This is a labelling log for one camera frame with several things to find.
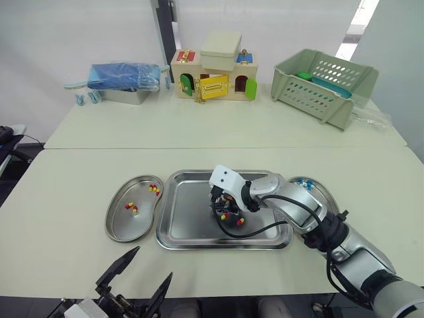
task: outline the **green container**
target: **green container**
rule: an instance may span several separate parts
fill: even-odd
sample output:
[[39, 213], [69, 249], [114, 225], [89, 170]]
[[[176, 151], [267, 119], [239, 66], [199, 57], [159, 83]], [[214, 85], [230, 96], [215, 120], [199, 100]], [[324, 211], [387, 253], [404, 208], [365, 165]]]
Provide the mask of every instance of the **green container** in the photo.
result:
[[[354, 106], [363, 107], [371, 97], [378, 71], [320, 51], [305, 49], [275, 66], [271, 96], [342, 130]], [[296, 76], [308, 72], [314, 77], [347, 89], [352, 97], [339, 94]]]

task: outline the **black cable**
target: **black cable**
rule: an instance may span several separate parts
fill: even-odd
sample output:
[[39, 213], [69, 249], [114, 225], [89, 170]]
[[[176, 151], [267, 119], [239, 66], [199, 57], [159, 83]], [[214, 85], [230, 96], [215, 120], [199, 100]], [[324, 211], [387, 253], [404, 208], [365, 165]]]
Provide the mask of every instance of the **black cable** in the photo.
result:
[[37, 143], [38, 143], [38, 145], [40, 145], [41, 149], [44, 149], [44, 146], [42, 145], [42, 143], [37, 138], [31, 137], [31, 136], [29, 136], [27, 134], [23, 134], [23, 136], [26, 136], [28, 138], [31, 138], [31, 139], [37, 141]]
[[53, 313], [58, 310], [59, 306], [62, 304], [62, 299], [59, 301], [59, 304], [46, 316], [46, 318], [49, 318]]
[[287, 224], [287, 222], [285, 222], [285, 221], [279, 221], [279, 222], [275, 222], [275, 223], [272, 223], [272, 224], [269, 224], [268, 226], [266, 226], [266, 227], [264, 227], [264, 228], [262, 228], [262, 229], [260, 229], [260, 230], [257, 230], [257, 231], [254, 231], [254, 232], [252, 232], [252, 233], [249, 233], [249, 234], [243, 234], [243, 235], [236, 235], [236, 234], [232, 234], [232, 233], [230, 233], [230, 232], [228, 232], [225, 228], [224, 228], [224, 226], [221, 224], [221, 220], [219, 219], [219, 216], [218, 216], [218, 214], [217, 214], [217, 212], [216, 212], [216, 210], [215, 210], [215, 204], [212, 202], [212, 212], [213, 212], [213, 216], [215, 217], [215, 220], [217, 221], [217, 223], [218, 223], [218, 226], [219, 226], [219, 228], [226, 234], [226, 235], [228, 235], [229, 237], [233, 237], [233, 238], [235, 238], [235, 239], [245, 239], [245, 238], [248, 238], [248, 237], [253, 237], [253, 236], [255, 236], [255, 235], [258, 235], [259, 233], [262, 233], [262, 232], [264, 232], [264, 231], [266, 231], [266, 230], [268, 230], [268, 229], [271, 229], [272, 227], [277, 227], [278, 225], [281, 225], [281, 224]]
[[325, 307], [330, 306], [330, 304], [331, 304], [331, 303], [333, 302], [333, 300], [334, 300], [334, 297], [336, 297], [336, 293], [334, 293], [334, 294], [333, 294], [333, 296], [331, 296], [331, 298], [330, 298], [329, 302], [325, 305]]
[[[326, 233], [324, 232], [323, 228], [322, 228], [322, 222], [319, 219], [318, 215], [312, 211], [312, 209], [310, 209], [308, 206], [293, 200], [289, 197], [284, 197], [283, 195], [276, 195], [276, 194], [270, 194], [270, 195], [265, 195], [262, 198], [260, 198], [260, 200], [258, 201], [258, 205], [260, 205], [265, 199], [279, 199], [279, 200], [283, 200], [283, 201], [287, 201], [290, 202], [294, 205], [297, 205], [298, 207], [301, 207], [302, 209], [304, 209], [305, 211], [307, 211], [318, 223], [318, 231], [321, 232], [321, 236], [323, 237], [323, 241], [324, 241], [324, 245], [327, 246], [328, 243], [328, 238]], [[352, 297], [349, 293], [345, 292], [344, 290], [342, 290], [333, 280], [333, 278], [331, 277], [331, 248], [329, 247], [326, 251], [326, 272], [327, 272], [327, 279], [330, 282], [330, 284], [342, 295], [344, 295], [347, 299], [353, 301], [355, 304], [365, 308], [365, 309], [369, 309], [372, 310], [372, 307], [369, 303], [363, 303], [361, 302], [359, 299], [356, 299], [355, 297]]]

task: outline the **stainless steel tray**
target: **stainless steel tray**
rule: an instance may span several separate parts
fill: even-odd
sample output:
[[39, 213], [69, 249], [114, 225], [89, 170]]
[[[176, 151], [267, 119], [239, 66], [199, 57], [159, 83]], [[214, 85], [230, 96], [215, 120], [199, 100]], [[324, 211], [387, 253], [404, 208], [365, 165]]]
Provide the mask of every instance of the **stainless steel tray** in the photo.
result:
[[[269, 171], [238, 171], [244, 179], [255, 180]], [[156, 239], [164, 248], [172, 250], [198, 248], [277, 249], [287, 246], [293, 237], [288, 225], [273, 227], [252, 238], [235, 239], [224, 234], [209, 208], [208, 181], [212, 170], [182, 170], [167, 181], [157, 228]], [[281, 214], [272, 209], [245, 213], [246, 223], [241, 228], [227, 228], [234, 234], [247, 234], [276, 221]]]
[[[152, 184], [159, 187], [159, 195], [149, 191]], [[107, 210], [107, 236], [117, 242], [131, 242], [145, 235], [152, 227], [154, 208], [163, 189], [162, 181], [155, 176], [139, 176], [126, 182], [115, 194]], [[125, 209], [129, 202], [138, 207], [136, 215], [133, 215], [132, 208]]]

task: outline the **yellow door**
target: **yellow door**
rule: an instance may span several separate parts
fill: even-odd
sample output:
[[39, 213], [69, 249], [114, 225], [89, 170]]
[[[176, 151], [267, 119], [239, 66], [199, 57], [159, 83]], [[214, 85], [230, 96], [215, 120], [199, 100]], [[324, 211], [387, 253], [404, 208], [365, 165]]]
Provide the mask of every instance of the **yellow door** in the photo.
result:
[[209, 99], [228, 94], [228, 75], [201, 79], [200, 92], [202, 99]]

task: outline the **white tabletop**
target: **white tabletop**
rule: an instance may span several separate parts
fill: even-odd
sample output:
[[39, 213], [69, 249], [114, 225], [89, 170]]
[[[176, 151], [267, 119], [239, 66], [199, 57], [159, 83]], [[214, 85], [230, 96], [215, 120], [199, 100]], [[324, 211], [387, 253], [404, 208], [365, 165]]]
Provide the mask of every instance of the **white tabletop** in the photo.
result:
[[[369, 108], [378, 110], [372, 101]], [[275, 148], [405, 146], [393, 127], [354, 121], [346, 131], [273, 102], [269, 85], [254, 101], [180, 99], [173, 89], [141, 105], [102, 101], [74, 106], [45, 148]]]
[[138, 244], [112, 284], [128, 298], [150, 297], [171, 271], [168, 297], [334, 291], [324, 258], [298, 238], [283, 250], [179, 251], [154, 231], [128, 244], [105, 234], [109, 202], [127, 180], [216, 164], [319, 180], [401, 277], [424, 284], [422, 164], [406, 147], [44, 150], [0, 208], [0, 295], [94, 297], [98, 277]]
[[[11, 125], [9, 126], [13, 129], [13, 134], [24, 134], [26, 131], [25, 125]], [[11, 160], [12, 156], [8, 155], [2, 163], [0, 163], [0, 176], [5, 171], [7, 164]]]

